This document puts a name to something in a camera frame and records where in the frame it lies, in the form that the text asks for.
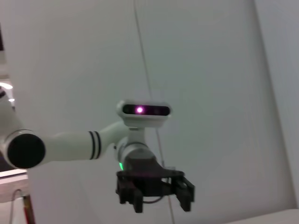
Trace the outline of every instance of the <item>black joint cap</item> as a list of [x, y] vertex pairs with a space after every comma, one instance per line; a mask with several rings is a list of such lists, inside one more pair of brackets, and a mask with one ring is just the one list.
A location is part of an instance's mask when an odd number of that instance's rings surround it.
[[11, 164], [17, 168], [28, 169], [43, 161], [46, 149], [43, 141], [33, 134], [22, 134], [9, 144], [7, 156]]

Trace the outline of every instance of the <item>light fixture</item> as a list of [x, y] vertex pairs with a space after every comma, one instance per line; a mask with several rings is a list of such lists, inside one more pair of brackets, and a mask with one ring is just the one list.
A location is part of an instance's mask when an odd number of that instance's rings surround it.
[[7, 84], [7, 83], [0, 83], [0, 86], [2, 86], [3, 88], [7, 89], [7, 90], [10, 90], [13, 88], [12, 85], [10, 84]]

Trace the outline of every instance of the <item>white wall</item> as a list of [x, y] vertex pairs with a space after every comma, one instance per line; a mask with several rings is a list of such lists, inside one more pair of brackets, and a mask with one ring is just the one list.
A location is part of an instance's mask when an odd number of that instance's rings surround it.
[[[17, 111], [53, 134], [117, 120], [123, 98], [148, 99], [130, 0], [1, 0]], [[294, 208], [278, 115], [251, 0], [138, 1], [150, 85], [173, 117], [160, 130], [167, 166], [196, 185], [177, 224], [214, 224]], [[157, 140], [148, 133], [150, 146]], [[37, 223], [171, 223], [167, 200], [144, 214], [118, 204], [119, 169], [101, 161], [31, 170]]]
[[271, 79], [299, 202], [299, 2], [257, 0]]

